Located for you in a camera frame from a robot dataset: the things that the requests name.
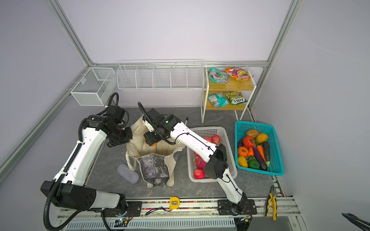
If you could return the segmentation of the beige canvas grocery bag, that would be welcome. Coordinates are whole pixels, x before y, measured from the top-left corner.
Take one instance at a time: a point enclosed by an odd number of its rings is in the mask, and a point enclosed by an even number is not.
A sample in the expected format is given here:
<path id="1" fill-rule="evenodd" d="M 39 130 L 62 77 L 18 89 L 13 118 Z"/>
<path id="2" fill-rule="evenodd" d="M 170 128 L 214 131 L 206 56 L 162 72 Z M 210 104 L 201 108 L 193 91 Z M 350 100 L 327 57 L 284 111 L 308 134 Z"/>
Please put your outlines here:
<path id="1" fill-rule="evenodd" d="M 140 170 L 147 187 L 174 186 L 174 169 L 180 152 L 186 148 L 185 144 L 177 141 L 170 145 L 160 141 L 154 146 L 145 142 L 144 134 L 148 128 L 140 117 L 131 125 L 133 138 L 126 144 L 126 161 L 129 169 Z"/>

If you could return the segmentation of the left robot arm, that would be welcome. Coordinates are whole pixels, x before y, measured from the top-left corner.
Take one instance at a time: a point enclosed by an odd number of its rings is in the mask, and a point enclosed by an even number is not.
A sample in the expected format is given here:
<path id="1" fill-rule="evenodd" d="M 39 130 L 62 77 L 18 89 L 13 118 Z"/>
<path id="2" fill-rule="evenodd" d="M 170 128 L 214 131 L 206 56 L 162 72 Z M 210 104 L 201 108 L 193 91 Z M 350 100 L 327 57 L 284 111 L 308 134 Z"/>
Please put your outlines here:
<path id="1" fill-rule="evenodd" d="M 119 106 L 108 106 L 103 114 L 90 115 L 78 128 L 77 144 L 61 170 L 52 181 L 45 181 L 40 190 L 47 197 L 44 212 L 50 206 L 77 211 L 112 209 L 124 214 L 128 209 L 125 196 L 86 187 L 86 181 L 99 150 L 105 140 L 114 147 L 128 143 L 133 135 L 126 127 L 126 111 Z"/>

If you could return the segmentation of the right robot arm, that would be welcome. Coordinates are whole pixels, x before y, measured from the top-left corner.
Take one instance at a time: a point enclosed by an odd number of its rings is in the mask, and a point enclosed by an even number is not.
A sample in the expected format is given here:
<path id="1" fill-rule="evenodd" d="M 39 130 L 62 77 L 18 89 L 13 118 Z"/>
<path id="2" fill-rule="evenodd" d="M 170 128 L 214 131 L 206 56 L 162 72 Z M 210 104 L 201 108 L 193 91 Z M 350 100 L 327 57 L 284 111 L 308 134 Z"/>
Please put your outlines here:
<path id="1" fill-rule="evenodd" d="M 231 177 L 224 145 L 206 141 L 172 114 L 164 116 L 154 108 L 146 111 L 140 102 L 138 106 L 143 113 L 143 124 L 148 129 L 144 138 L 149 146 L 160 141 L 170 145 L 180 142 L 195 151 L 206 162 L 205 174 L 217 180 L 226 194 L 227 199 L 219 206 L 221 212 L 233 216 L 257 214 L 253 200 L 247 198 Z"/>

